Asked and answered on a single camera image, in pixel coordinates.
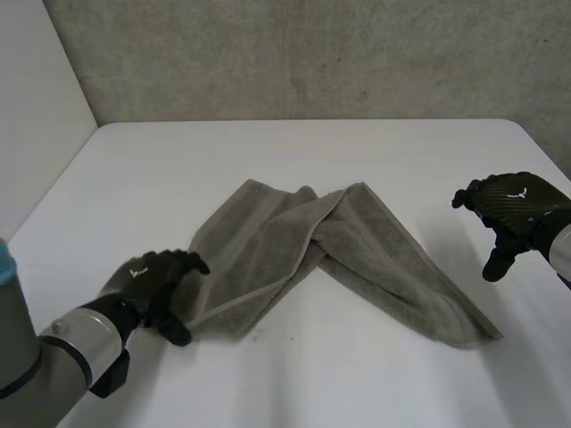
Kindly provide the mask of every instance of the towel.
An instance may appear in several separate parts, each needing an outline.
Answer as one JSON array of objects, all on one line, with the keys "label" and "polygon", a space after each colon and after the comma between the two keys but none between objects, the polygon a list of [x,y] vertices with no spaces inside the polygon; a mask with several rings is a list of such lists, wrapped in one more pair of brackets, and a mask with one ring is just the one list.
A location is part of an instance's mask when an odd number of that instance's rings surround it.
[{"label": "towel", "polygon": [[211,269],[173,298],[194,337],[244,337],[317,266],[430,339],[469,347],[502,337],[364,183],[319,198],[248,180],[189,250]]}]

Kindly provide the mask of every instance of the black glove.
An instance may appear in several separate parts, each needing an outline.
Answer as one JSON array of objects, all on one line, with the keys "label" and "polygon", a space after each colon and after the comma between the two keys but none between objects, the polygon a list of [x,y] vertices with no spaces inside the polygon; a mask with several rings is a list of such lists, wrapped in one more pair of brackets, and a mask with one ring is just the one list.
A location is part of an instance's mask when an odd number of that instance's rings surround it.
[{"label": "black glove", "polygon": [[553,239],[571,223],[569,198],[529,172],[474,180],[454,196],[452,207],[462,205],[496,233],[495,248],[482,272],[490,282],[502,279],[522,252],[539,250],[549,261]]},{"label": "black glove", "polygon": [[145,327],[154,327],[169,342],[184,346],[192,341],[192,337],[182,322],[170,313],[170,301],[183,276],[194,269],[203,275],[210,273],[195,252],[147,252],[117,269],[101,295],[119,295],[135,310]]}]

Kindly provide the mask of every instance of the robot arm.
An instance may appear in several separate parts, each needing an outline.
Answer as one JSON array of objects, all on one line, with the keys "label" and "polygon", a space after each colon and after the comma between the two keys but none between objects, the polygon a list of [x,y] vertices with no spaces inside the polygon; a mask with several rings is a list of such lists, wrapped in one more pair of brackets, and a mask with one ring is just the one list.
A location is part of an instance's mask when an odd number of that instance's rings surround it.
[{"label": "robot arm", "polygon": [[[87,391],[112,394],[127,380],[125,346],[142,322],[174,344],[188,344],[190,333],[169,309],[174,288],[194,268],[209,272],[197,254],[183,251],[131,259],[99,298],[36,336],[15,262],[0,242],[0,426],[55,427]],[[143,270],[149,275],[131,275]]]}]

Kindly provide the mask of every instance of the blue object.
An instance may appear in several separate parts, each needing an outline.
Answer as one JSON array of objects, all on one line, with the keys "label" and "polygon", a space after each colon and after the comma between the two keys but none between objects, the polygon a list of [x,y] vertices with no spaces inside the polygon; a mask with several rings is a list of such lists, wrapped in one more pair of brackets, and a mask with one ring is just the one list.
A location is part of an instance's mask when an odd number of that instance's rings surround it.
[{"label": "blue object", "polygon": [[16,260],[10,255],[8,246],[0,239],[0,287],[8,285],[16,277]]}]

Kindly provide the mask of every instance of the concrete wall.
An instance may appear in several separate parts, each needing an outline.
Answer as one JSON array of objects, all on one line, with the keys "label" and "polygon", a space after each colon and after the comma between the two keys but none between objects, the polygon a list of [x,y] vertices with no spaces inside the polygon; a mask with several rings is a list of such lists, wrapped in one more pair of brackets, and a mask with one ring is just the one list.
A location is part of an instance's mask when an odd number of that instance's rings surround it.
[{"label": "concrete wall", "polygon": [[504,118],[571,175],[568,1],[46,5],[101,125]]},{"label": "concrete wall", "polygon": [[12,237],[95,129],[41,0],[0,0],[0,236]]}]

